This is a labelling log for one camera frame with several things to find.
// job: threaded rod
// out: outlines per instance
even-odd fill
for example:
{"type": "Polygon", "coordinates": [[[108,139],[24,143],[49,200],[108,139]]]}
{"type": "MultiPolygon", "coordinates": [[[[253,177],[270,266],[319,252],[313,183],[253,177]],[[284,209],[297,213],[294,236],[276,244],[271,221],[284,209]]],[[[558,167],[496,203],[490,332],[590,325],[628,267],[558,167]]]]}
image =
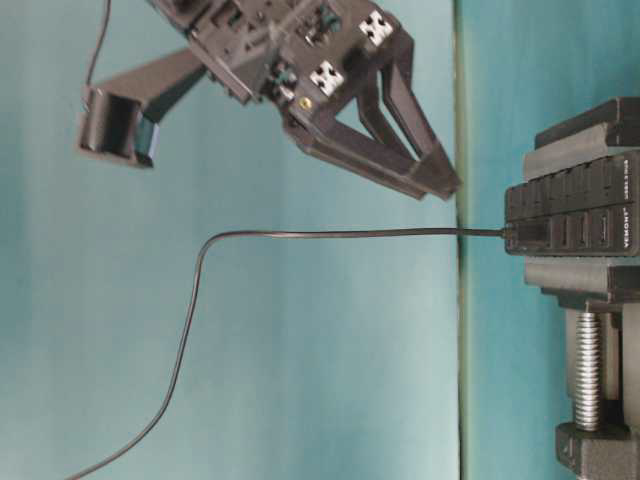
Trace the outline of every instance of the threaded rod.
{"type": "Polygon", "coordinates": [[[602,340],[596,314],[578,316],[577,337],[575,424],[585,432],[596,432],[602,410],[602,340]]]}

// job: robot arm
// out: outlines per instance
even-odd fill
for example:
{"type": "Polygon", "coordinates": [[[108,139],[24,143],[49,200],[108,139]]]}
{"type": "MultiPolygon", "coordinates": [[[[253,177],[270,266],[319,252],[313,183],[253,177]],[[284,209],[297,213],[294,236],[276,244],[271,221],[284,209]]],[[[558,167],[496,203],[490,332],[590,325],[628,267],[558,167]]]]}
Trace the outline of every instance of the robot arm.
{"type": "Polygon", "coordinates": [[[446,199],[460,186],[411,90],[413,39],[374,3],[147,1],[189,49],[91,87],[82,150],[151,166],[155,125],[209,72],[242,104],[273,103],[307,154],[415,198],[446,199]],[[381,94],[413,154],[382,113],[381,94]],[[371,137],[336,119],[352,101],[371,137]]]}

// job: teal backdrop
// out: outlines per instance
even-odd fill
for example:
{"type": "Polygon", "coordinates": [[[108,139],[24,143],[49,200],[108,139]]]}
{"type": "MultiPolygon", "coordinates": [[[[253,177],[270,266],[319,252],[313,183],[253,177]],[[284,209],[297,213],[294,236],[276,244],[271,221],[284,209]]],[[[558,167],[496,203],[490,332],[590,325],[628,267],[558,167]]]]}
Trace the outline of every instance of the teal backdrop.
{"type": "MultiPolygon", "coordinates": [[[[640,95],[637,0],[459,0],[458,139],[463,223],[503,223],[534,135],[640,95]]],[[[463,445],[469,480],[575,478],[555,461],[571,419],[563,313],[523,286],[524,261],[463,242],[463,445]]]]}
{"type": "MultiPolygon", "coordinates": [[[[78,155],[101,3],[0,6],[1,479],[62,478],[150,419],[210,234],[456,221],[454,202],[303,156],[274,109],[207,81],[162,125],[154,171],[78,155]]],[[[381,3],[416,37],[415,89],[453,156],[452,4],[381,3]]],[[[115,0],[96,78],[181,46],[115,0]]],[[[458,478],[457,283],[453,239],[220,245],[166,418],[95,478],[458,478]]]]}

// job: screw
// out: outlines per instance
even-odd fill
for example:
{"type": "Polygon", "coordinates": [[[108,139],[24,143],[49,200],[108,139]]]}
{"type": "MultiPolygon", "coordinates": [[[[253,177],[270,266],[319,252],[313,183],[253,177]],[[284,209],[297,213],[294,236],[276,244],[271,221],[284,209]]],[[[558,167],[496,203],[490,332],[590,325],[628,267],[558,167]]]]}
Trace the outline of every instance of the screw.
{"type": "Polygon", "coordinates": [[[309,97],[302,97],[300,99],[300,106],[303,110],[311,110],[313,108],[313,101],[309,97]]]}

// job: black cable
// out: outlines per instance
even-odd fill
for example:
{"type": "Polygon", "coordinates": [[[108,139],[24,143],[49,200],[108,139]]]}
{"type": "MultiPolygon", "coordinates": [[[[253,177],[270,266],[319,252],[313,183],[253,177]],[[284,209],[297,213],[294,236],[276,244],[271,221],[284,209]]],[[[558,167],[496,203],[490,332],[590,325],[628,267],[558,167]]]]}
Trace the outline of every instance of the black cable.
{"type": "Polygon", "coordinates": [[[70,477],[67,477],[66,480],[78,480],[80,478],[86,477],[87,475],[100,470],[103,467],[106,467],[111,462],[117,460],[126,454],[129,450],[138,445],[144,437],[146,437],[151,430],[158,424],[162,416],[167,411],[169,407],[169,403],[171,402],[171,398],[173,397],[173,393],[176,389],[176,384],[178,383],[178,376],[180,375],[180,368],[182,366],[182,360],[184,358],[184,352],[187,346],[187,339],[189,338],[189,331],[191,330],[191,324],[193,322],[193,314],[196,308],[196,303],[198,301],[198,292],[200,290],[200,279],[202,276],[202,265],[204,263],[204,259],[207,255],[207,252],[211,247],[219,242],[220,240],[224,240],[227,238],[238,238],[238,237],[267,237],[267,238],[276,238],[276,239],[350,239],[350,238],[382,238],[382,237],[411,237],[411,236],[427,236],[427,235],[458,235],[458,236],[475,236],[475,237],[505,237],[505,230],[469,230],[469,229],[459,229],[459,228],[412,228],[412,229],[404,229],[404,230],[364,230],[364,231],[337,231],[337,232],[282,232],[282,231],[261,231],[261,230],[246,230],[246,231],[235,231],[235,232],[226,232],[215,235],[211,237],[209,240],[205,242],[198,254],[198,259],[196,261],[196,271],[193,279],[193,290],[191,292],[191,301],[189,303],[189,308],[187,309],[187,319],[185,321],[184,328],[182,330],[182,336],[180,338],[180,344],[178,347],[178,355],[176,358],[176,363],[173,367],[173,372],[171,374],[171,381],[169,382],[169,389],[167,390],[167,394],[164,397],[160,410],[156,413],[153,419],[149,422],[149,424],[138,434],[136,435],[129,443],[127,443],[124,447],[122,447],[117,452],[113,453],[109,457],[105,458],[99,463],[82,470],[70,477]]]}
{"type": "Polygon", "coordinates": [[[100,56],[100,51],[102,50],[104,39],[107,36],[107,28],[109,27],[110,18],[111,18],[111,0],[104,0],[104,13],[102,15],[102,24],[100,27],[100,34],[98,35],[98,41],[93,50],[93,53],[91,54],[91,59],[89,61],[89,68],[87,69],[87,76],[84,81],[85,87],[91,86],[91,82],[93,81],[93,72],[95,71],[96,64],[98,63],[98,57],[100,56]]]}

